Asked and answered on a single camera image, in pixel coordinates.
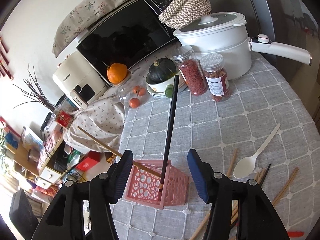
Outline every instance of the dried fruit jar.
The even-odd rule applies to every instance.
[[[199,96],[205,93],[207,91],[207,84],[193,48],[190,45],[177,48],[172,52],[172,58],[176,62],[191,94]]]
[[[228,99],[230,96],[229,82],[223,56],[218,53],[205,55],[201,58],[200,65],[207,79],[212,99],[217,102]]]

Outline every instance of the red box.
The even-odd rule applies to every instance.
[[[81,171],[87,171],[91,169],[94,165],[100,162],[100,153],[90,151],[82,159],[82,161],[76,166]]]

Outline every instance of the wall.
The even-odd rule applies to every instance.
[[[15,84],[23,89],[27,86],[22,79],[28,78],[28,64],[35,67],[38,81],[44,94],[55,104],[63,95],[52,80],[56,66],[68,54],[76,50],[72,42],[55,58],[52,44],[56,30],[66,15],[82,0],[21,0],[14,9],[4,27],[1,36],[9,48],[7,55],[13,82],[7,77],[0,78],[0,115],[18,132],[23,126],[39,131],[49,111],[39,103],[28,103]]]

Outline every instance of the brand logo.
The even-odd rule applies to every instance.
[[[75,97],[75,99],[81,104],[81,106],[82,106],[82,102],[77,98],[77,97]]]
[[[70,77],[70,74],[68,76],[66,76],[66,78],[63,81],[66,81],[68,77]]]

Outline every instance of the gray checkered tablecloth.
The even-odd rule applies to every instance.
[[[287,230],[304,231],[306,236],[320,216],[320,136],[312,118],[288,82],[258,53],[252,54],[250,71],[229,84],[232,96],[225,102],[212,101],[209,91],[198,97],[188,90],[178,95],[169,154],[172,165],[190,175],[187,152],[195,148],[215,171],[226,173],[235,147],[237,163],[253,155],[280,123],[257,158],[255,171],[271,163],[262,188],[273,200],[299,167],[276,210]],[[162,159],[169,108],[169,99],[150,98],[130,109],[119,151],[130,149],[135,159]],[[253,177],[254,173],[241,181]],[[199,198],[191,182],[184,206],[158,210],[120,199],[112,209],[120,240],[190,239],[210,205]]]

